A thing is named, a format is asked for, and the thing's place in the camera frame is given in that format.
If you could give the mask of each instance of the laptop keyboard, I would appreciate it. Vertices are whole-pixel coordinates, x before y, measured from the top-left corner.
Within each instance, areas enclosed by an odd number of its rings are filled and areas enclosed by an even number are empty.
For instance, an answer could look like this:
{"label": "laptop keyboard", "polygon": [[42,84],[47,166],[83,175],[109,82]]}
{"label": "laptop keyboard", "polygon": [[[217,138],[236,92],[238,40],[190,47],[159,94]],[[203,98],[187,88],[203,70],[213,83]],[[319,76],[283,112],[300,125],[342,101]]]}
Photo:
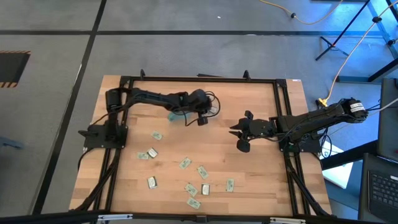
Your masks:
{"label": "laptop keyboard", "polygon": [[371,199],[398,208],[398,178],[371,172]]}

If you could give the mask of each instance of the wooden table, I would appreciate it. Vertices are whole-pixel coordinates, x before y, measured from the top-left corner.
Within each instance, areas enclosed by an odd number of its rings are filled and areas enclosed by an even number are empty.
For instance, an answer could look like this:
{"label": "wooden table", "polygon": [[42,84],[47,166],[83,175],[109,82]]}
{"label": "wooden table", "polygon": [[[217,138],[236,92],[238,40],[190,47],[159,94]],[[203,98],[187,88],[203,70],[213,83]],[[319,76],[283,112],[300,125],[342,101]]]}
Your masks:
{"label": "wooden table", "polygon": [[[119,85],[120,76],[106,75],[99,91],[93,120],[106,114],[105,92]],[[307,112],[300,80],[287,80],[293,114]],[[122,150],[112,212],[174,213],[207,215],[278,215],[292,214],[284,158],[277,143],[265,139],[251,141],[251,152],[236,149],[236,136],[229,127],[250,110],[255,118],[276,116],[275,99],[271,84],[262,83],[208,83],[208,82],[145,82],[136,81],[134,87],[163,94],[179,91],[192,92],[198,88],[213,91],[221,101],[217,117],[209,123],[189,127],[184,121],[169,122],[170,112],[152,105],[136,104],[129,110],[126,147]],[[160,141],[151,133],[163,134]],[[150,147],[157,150],[155,159],[137,159],[137,152]],[[104,149],[95,149],[85,156],[76,180],[70,208],[79,206],[93,190],[100,175]],[[192,163],[185,169],[179,163],[189,157]],[[305,183],[317,202],[331,212],[320,163],[311,154],[301,153]],[[202,180],[197,167],[204,166],[209,178]],[[149,189],[147,178],[155,176],[158,187]],[[227,178],[234,178],[234,192],[226,192]],[[210,184],[210,195],[200,192],[195,199],[201,202],[199,210],[186,204],[189,198],[184,190],[190,182],[199,191],[202,183]],[[100,208],[104,207],[107,188],[103,191]],[[300,213],[303,213],[300,191],[296,187]]]}

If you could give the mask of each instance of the yellow cable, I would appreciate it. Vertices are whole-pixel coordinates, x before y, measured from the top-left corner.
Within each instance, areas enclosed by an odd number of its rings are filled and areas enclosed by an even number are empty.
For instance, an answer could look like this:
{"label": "yellow cable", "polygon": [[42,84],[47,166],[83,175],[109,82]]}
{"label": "yellow cable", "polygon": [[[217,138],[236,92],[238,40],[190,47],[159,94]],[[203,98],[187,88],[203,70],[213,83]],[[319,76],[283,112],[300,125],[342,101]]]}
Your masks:
{"label": "yellow cable", "polygon": [[[385,10],[383,10],[380,15],[378,17],[381,17],[391,6],[395,5],[396,3],[398,3],[398,1],[393,2],[391,5],[389,5]],[[359,40],[359,42],[355,45],[354,49],[349,53],[349,55],[347,56],[346,60],[344,61],[344,63],[341,65],[340,69],[338,70],[335,79],[333,79],[333,83],[331,84],[330,87],[330,91],[329,91],[329,95],[328,97],[326,97],[325,99],[321,99],[319,98],[318,101],[323,105],[323,106],[328,106],[327,102],[331,96],[331,93],[333,91],[333,87],[335,85],[336,79],[338,77],[338,75],[340,74],[341,70],[343,69],[343,67],[346,65],[348,59],[351,57],[351,55],[353,54],[353,52],[358,48],[358,46],[360,45],[360,43],[363,41],[363,39],[366,37],[366,35],[369,33],[369,31],[374,27],[374,25],[376,25],[375,22],[373,22],[373,24],[369,27],[369,29],[365,32],[365,34],[362,36],[361,40]]]}
{"label": "yellow cable", "polygon": [[[270,5],[270,6],[275,6],[275,7],[278,7],[279,9],[283,9],[285,12],[288,12],[290,15],[293,14],[293,12],[290,12],[288,9],[286,9],[285,7],[282,7],[282,6],[278,5],[278,4],[274,4],[274,3],[271,3],[271,2],[267,2],[267,1],[264,1],[264,0],[259,0],[259,1],[262,2],[262,3],[266,3],[266,4]],[[328,14],[326,14],[325,16],[323,16],[323,17],[322,17],[320,20],[318,20],[318,21],[315,21],[315,22],[304,22],[304,21],[300,20],[296,15],[294,15],[294,18],[295,18],[297,21],[301,22],[302,24],[305,24],[305,25],[313,25],[313,24],[319,23],[320,21],[322,21],[322,20],[326,19],[328,16],[330,16],[330,14],[332,14],[342,2],[343,2],[343,0],[341,0],[341,1],[337,4],[337,6],[336,6],[334,9],[332,9]]]}

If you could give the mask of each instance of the yellow connector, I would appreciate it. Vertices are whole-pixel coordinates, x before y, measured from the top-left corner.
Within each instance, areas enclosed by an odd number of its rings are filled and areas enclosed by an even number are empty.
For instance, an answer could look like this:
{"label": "yellow connector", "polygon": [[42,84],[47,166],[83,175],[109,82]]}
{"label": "yellow connector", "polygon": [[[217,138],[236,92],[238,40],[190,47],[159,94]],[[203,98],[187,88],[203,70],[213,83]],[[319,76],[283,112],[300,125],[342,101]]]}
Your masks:
{"label": "yellow connector", "polygon": [[328,100],[326,100],[326,99],[323,100],[323,99],[319,98],[318,101],[319,101],[319,103],[321,103],[324,107],[327,107],[327,106],[328,106],[328,105],[327,105]]}

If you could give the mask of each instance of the floor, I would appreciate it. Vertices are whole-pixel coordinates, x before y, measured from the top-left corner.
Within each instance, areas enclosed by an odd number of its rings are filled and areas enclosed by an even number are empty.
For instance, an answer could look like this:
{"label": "floor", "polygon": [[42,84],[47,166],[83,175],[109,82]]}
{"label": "floor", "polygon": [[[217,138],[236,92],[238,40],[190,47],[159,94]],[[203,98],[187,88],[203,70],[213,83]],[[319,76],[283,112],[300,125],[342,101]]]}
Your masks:
{"label": "floor", "polygon": [[[88,60],[83,60],[89,35],[10,35],[1,30],[92,30],[101,0],[2,0],[0,49],[31,50],[32,56],[15,89],[0,89],[0,136],[25,144],[23,150],[0,150],[0,216],[30,212],[63,112],[80,66],[85,68],[63,142],[44,213],[68,209],[84,139],[77,133],[91,121],[103,75],[195,76],[197,73],[256,78],[301,79],[308,108],[325,97],[345,56],[328,52],[319,36],[276,35],[97,35]],[[387,5],[372,0],[380,13]],[[306,21],[322,17],[336,2],[280,0]],[[343,3],[314,26],[292,21],[283,11],[257,0],[112,0],[107,1],[99,30],[275,30],[341,31],[362,3]],[[366,8],[350,31],[366,31],[372,15]],[[396,38],[391,12],[383,23]],[[344,37],[338,47],[349,52],[360,37]],[[365,38],[342,75],[370,76],[393,59],[380,36]],[[356,98],[366,107],[377,104],[380,85],[337,83],[329,103]],[[377,139],[378,117],[332,135],[334,145],[347,150]],[[355,218],[331,201],[334,214]]]}

